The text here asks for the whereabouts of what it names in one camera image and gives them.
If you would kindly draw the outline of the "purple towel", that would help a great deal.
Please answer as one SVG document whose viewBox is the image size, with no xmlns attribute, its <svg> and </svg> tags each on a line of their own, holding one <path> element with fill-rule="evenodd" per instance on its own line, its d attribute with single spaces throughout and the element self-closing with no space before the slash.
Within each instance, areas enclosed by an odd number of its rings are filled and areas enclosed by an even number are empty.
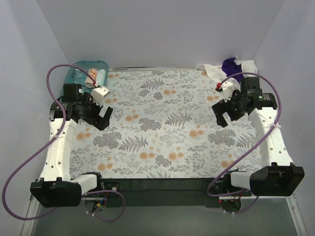
<svg viewBox="0 0 315 236">
<path fill-rule="evenodd" d="M 241 63 L 242 62 L 239 62 L 239 61 L 236 62 L 236 57 L 228 58 L 223 61 L 221 69 L 226 74 L 226 76 L 229 77 L 233 74 L 243 72 Z"/>
</svg>

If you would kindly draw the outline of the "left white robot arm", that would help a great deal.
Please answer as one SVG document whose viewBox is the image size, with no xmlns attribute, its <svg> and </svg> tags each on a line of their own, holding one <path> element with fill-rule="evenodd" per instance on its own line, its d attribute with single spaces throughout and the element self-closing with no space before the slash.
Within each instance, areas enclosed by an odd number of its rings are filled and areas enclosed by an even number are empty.
<svg viewBox="0 0 315 236">
<path fill-rule="evenodd" d="M 105 86 L 84 92 L 80 84 L 64 84 L 63 95 L 50 108 L 50 139 L 45 165 L 39 180 L 31 183 L 31 194 L 43 207 L 76 207 L 83 195 L 90 192 L 98 197 L 105 185 L 99 172 L 70 177 L 70 154 L 79 121 L 102 131 L 109 126 L 113 109 L 100 111 L 110 90 Z"/>
</svg>

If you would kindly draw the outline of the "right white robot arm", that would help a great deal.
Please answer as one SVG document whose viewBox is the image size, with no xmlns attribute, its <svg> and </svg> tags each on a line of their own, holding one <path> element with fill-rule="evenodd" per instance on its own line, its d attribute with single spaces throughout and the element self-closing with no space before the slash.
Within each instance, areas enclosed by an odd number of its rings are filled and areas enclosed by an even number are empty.
<svg viewBox="0 0 315 236">
<path fill-rule="evenodd" d="M 254 196 L 289 197 L 305 176 L 303 167 L 296 166 L 288 154 L 281 133 L 279 119 L 282 104 L 277 90 L 265 93 L 260 87 L 263 76 L 246 73 L 240 83 L 227 77 L 219 82 L 216 91 L 223 100 L 212 106 L 217 125 L 226 127 L 224 114 L 231 121 L 247 115 L 255 128 L 257 143 L 230 164 L 207 187 L 206 194 L 213 197 L 238 195 L 250 191 Z M 235 167 L 256 148 L 261 151 L 261 168 L 245 172 Z"/>
</svg>

